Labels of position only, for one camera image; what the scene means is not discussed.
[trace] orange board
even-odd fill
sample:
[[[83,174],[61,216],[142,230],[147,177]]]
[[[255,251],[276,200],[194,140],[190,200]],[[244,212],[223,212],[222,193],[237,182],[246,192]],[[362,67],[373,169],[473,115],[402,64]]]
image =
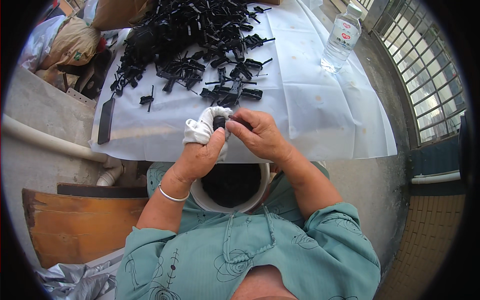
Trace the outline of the orange board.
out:
[[[125,246],[148,198],[92,198],[22,190],[40,264],[83,264]]]

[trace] woman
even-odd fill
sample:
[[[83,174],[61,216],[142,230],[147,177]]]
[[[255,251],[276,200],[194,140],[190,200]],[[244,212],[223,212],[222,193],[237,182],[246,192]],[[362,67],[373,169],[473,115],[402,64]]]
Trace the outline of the woman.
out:
[[[174,164],[150,169],[161,180],[127,237],[117,299],[371,299],[380,264],[320,165],[280,134],[272,116],[240,108],[252,125],[226,123],[256,156],[280,169],[252,215],[206,212],[189,198],[192,182],[214,166],[225,142],[189,143]]]

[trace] black phone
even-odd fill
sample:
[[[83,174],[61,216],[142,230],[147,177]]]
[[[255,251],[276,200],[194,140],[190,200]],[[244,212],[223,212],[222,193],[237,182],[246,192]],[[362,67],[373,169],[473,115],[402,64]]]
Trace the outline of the black phone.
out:
[[[113,107],[115,106],[115,98],[111,98],[105,102],[102,107],[102,114],[100,115],[100,124],[98,125],[98,140],[99,145],[110,141],[110,130],[112,129]]]

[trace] plastic water bottle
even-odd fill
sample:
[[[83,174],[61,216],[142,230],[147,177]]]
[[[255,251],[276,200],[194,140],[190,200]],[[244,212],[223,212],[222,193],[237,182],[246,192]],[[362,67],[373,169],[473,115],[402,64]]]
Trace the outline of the plastic water bottle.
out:
[[[349,4],[346,13],[340,13],[335,17],[320,62],[323,69],[333,74],[337,74],[342,69],[360,37],[360,16],[361,9]]]

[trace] bottle cap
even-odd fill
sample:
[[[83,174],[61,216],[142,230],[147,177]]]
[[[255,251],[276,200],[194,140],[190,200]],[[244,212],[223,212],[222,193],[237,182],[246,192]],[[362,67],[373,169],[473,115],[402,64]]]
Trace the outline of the bottle cap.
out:
[[[349,14],[352,14],[352,15],[356,16],[357,18],[361,17],[361,9],[358,8],[356,5],[353,5],[352,3],[350,3],[347,6],[347,12]]]

